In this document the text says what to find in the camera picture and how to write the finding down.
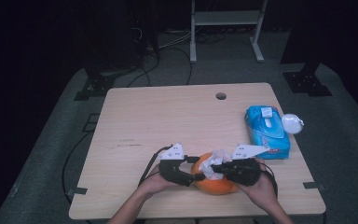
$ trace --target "white tissue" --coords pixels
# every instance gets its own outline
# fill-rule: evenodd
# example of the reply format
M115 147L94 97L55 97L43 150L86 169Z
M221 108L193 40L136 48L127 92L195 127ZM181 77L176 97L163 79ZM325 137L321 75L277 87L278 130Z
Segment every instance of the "white tissue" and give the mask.
M212 156L203 161L199 170L202 171L208 179L218 180L223 179L223 174L215 173L211 165L221 165L223 162L232 161L231 155L224 149L215 150Z

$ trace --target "white plastic part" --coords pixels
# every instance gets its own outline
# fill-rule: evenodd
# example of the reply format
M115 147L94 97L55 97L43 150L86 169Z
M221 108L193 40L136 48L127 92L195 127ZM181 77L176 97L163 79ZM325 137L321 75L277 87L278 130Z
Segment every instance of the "white plastic part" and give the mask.
M304 127L304 121L294 114L282 116L282 125L287 133L300 133Z
M252 158L260 153L268 151L268 147L253 145L238 145L231 155L232 160L244 160Z
M183 153L182 145L176 143L173 147L170 147L168 150L164 151L159 159L162 161L166 160L182 160L185 157Z

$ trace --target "wooden table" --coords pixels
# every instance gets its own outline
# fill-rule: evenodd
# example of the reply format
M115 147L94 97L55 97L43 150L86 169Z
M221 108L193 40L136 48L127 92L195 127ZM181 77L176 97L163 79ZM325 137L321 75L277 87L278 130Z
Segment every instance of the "wooden table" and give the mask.
M216 98L226 95L225 100ZM153 153L180 142L188 156L216 149L234 151L249 144L244 114L250 105L274 105L267 83L112 89L107 93L69 216L73 219L110 218L136 189ZM279 186L279 201L290 215L325 211L309 168L291 135L288 160L267 161ZM183 163L181 170L190 171ZM139 218L251 217L266 213L241 191L213 196L194 185L167 189L148 200Z

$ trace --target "blue packaging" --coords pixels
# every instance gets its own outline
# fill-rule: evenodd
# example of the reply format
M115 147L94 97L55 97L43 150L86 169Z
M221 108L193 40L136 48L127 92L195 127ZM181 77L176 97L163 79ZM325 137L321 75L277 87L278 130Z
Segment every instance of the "blue packaging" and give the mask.
M245 122L252 144L269 148L269 151L257 155L257 158L289 158L289 137L276 107L252 105L246 110Z

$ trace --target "white metal stand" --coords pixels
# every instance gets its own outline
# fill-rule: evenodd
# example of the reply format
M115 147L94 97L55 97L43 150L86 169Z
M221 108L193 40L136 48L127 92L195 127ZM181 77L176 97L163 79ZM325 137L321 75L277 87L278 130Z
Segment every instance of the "white metal stand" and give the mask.
M263 0L260 10L249 11L206 11L196 12L196 0L191 2L191 40L190 61L197 62L196 26L198 25L244 25L255 24L255 35L250 38L255 57L259 63L264 62L264 57L258 47L257 40L260 35L268 0Z

